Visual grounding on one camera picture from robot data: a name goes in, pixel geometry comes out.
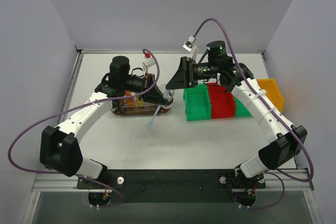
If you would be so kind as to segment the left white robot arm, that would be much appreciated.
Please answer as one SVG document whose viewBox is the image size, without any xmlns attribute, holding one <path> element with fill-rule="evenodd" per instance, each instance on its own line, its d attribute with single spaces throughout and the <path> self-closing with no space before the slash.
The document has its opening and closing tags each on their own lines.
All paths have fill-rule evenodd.
<svg viewBox="0 0 336 224">
<path fill-rule="evenodd" d="M 155 75 L 142 77 L 129 73 L 129 58 L 113 57 L 109 72 L 88 99 L 88 106 L 78 110 L 55 127 L 46 127 L 41 134 L 39 161 L 68 177 L 86 176 L 96 188 L 106 185 L 106 166 L 83 157 L 80 141 L 89 129 L 108 111 L 119 106 L 126 92 L 139 94 L 147 103 L 166 105 L 168 100 L 154 83 Z"/>
</svg>

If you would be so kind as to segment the yellow toothpaste tube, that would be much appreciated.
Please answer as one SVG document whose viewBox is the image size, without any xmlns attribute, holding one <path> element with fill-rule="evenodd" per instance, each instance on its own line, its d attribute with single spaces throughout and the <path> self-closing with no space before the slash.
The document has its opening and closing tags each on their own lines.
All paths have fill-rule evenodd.
<svg viewBox="0 0 336 224">
<path fill-rule="evenodd" d="M 139 106 L 140 108 L 142 108 L 142 107 L 144 106 L 144 102 L 143 102 L 143 100 L 141 100 L 141 99 L 139 99 L 139 98 L 137 98 L 137 103 L 138 103 L 138 106 Z"/>
</svg>

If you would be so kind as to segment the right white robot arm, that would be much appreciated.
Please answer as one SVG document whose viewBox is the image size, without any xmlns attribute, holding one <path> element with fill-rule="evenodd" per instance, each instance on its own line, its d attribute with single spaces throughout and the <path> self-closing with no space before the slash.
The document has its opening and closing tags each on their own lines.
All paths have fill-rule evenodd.
<svg viewBox="0 0 336 224">
<path fill-rule="evenodd" d="M 225 42 L 207 44 L 208 61 L 197 63 L 191 57 L 181 57 L 178 69 L 167 88 L 187 89 L 198 81 L 217 79 L 229 93 L 238 99 L 256 120 L 264 132 L 268 145 L 236 167 L 236 173 L 253 178 L 268 170 L 276 170 L 297 156 L 307 137 L 303 126 L 295 126 L 278 110 L 266 95 L 249 68 L 239 63 L 234 55 L 228 55 Z"/>
</svg>

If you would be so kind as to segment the orange toothpaste tube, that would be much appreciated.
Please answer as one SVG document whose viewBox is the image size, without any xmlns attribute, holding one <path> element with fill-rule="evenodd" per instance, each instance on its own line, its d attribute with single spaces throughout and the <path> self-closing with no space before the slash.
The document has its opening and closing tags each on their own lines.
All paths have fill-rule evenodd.
<svg viewBox="0 0 336 224">
<path fill-rule="evenodd" d="M 131 96 L 132 93 L 128 90 L 125 91 L 125 96 Z M 134 99 L 133 98 L 126 98 L 126 103 L 128 105 L 128 107 L 133 108 L 134 107 Z"/>
</svg>

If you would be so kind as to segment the clear acrylic toothbrush holder rack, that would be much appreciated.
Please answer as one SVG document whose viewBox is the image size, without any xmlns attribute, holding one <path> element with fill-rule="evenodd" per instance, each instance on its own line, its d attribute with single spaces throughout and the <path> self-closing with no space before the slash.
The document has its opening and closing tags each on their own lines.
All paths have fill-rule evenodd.
<svg viewBox="0 0 336 224">
<path fill-rule="evenodd" d="M 151 112 L 154 112 L 156 110 L 157 104 L 147 103 L 147 102 L 144 102 L 144 106 L 142 108 L 140 108 L 138 106 L 138 103 L 137 103 L 137 98 L 139 98 L 139 97 L 133 98 L 134 99 L 134 107 L 133 108 L 128 107 L 128 105 L 126 103 L 126 99 L 120 100 L 120 102 L 119 102 L 120 111 L 123 112 L 123 113 L 147 113 L 147 112 L 151 113 Z"/>
</svg>

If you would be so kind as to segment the light blue toothbrush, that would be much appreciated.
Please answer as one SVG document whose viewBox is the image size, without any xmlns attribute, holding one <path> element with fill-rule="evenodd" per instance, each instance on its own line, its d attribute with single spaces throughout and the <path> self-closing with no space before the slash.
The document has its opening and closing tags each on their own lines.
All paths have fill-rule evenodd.
<svg viewBox="0 0 336 224">
<path fill-rule="evenodd" d="M 164 91 L 164 93 L 163 93 L 163 98 L 167 98 L 168 95 L 169 95 L 169 92 L 170 92 L 170 89 L 166 89 L 166 90 Z M 155 110 L 153 116 L 152 116 L 151 119 L 149 120 L 149 122 L 148 122 L 148 124 L 147 124 L 147 127 L 146 127 L 148 130 L 151 129 L 151 127 L 152 127 L 152 125 L 153 125 L 153 121 L 154 121 L 155 117 L 157 116 L 158 112 L 160 111 L 161 107 L 162 107 L 162 105 L 158 105 L 158 106 L 157 106 L 157 108 L 156 108 L 156 110 Z"/>
</svg>

